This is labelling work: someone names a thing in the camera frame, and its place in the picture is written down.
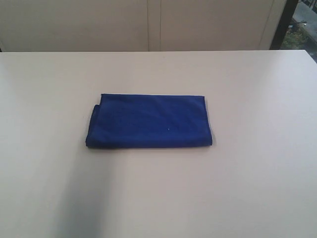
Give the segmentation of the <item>blue towel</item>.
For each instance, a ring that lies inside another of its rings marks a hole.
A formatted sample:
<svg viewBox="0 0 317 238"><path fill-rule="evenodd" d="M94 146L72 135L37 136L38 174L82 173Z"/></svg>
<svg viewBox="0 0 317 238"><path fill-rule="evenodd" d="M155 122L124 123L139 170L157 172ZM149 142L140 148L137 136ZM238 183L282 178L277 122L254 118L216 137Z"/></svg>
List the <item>blue towel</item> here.
<svg viewBox="0 0 317 238"><path fill-rule="evenodd" d="M192 148L212 145L204 96L102 94L88 148Z"/></svg>

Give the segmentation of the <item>beige wall panel board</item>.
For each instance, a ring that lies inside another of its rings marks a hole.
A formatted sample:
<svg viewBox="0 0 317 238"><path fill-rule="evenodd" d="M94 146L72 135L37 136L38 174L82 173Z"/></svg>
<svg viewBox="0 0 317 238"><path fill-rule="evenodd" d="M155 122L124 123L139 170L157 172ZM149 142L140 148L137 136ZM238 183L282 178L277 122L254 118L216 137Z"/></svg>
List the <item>beige wall panel board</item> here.
<svg viewBox="0 0 317 238"><path fill-rule="evenodd" d="M267 50L283 0L3 0L4 52Z"/></svg>

